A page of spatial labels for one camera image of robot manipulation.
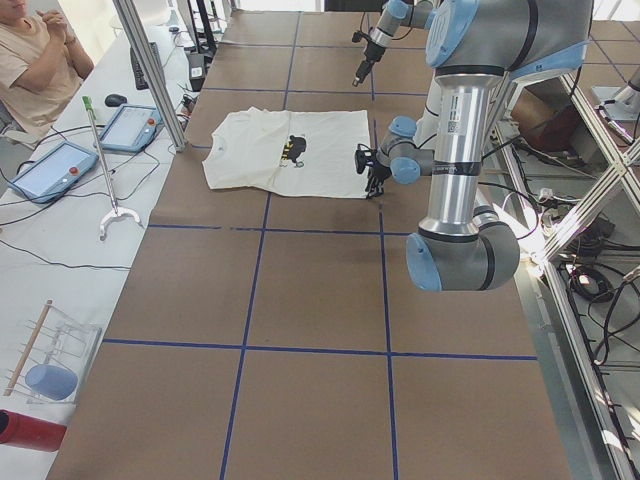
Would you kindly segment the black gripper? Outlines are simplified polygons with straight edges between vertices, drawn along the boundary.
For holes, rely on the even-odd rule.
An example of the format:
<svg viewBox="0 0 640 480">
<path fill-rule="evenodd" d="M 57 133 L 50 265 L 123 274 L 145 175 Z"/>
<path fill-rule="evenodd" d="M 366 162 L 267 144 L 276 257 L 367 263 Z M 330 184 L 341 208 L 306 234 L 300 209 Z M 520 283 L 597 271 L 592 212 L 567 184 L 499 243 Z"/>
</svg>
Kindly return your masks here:
<svg viewBox="0 0 640 480">
<path fill-rule="evenodd" d="M 364 144 L 358 144 L 354 153 L 354 160 L 358 174 L 367 172 L 366 195 L 383 195 L 384 182 L 390 177 L 390 168 L 378 160 L 377 150 L 371 149 Z"/>
<path fill-rule="evenodd" d="M 359 43 L 361 40 L 366 41 L 364 59 L 356 70 L 356 74 L 352 82 L 353 87 L 358 87 L 366 80 L 374 64 L 382 59 L 385 52 L 385 47 L 376 43 L 368 34 L 361 31 L 355 31 L 352 36 L 352 42 Z"/>
</svg>

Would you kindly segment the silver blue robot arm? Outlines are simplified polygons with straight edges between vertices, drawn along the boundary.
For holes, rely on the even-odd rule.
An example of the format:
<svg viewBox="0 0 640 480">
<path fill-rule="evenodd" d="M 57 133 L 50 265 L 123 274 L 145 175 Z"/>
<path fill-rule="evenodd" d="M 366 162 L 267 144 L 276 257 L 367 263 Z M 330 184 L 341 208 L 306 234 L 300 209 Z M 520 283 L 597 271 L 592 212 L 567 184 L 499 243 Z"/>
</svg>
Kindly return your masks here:
<svg viewBox="0 0 640 480">
<path fill-rule="evenodd" d="M 396 32 L 400 27 L 409 30 L 429 30 L 440 1 L 418 1 L 409 5 L 404 1 L 391 0 L 383 5 L 377 24 L 368 32 L 356 30 L 352 36 L 353 43 L 366 42 L 364 59 L 358 66 L 352 85 L 358 87 L 379 63 L 390 44 L 396 40 Z"/>
<path fill-rule="evenodd" d="M 370 31 L 354 34 L 366 45 L 355 74 L 362 83 L 398 28 L 428 33 L 433 81 L 423 116 L 396 117 L 378 148 L 355 153 L 369 196 L 388 178 L 430 178 L 426 216 L 406 241 L 418 288 L 491 290 L 514 275 L 516 236 L 478 188 L 484 146 L 522 87 L 582 65 L 592 13 L 589 1 L 389 1 Z"/>
</svg>

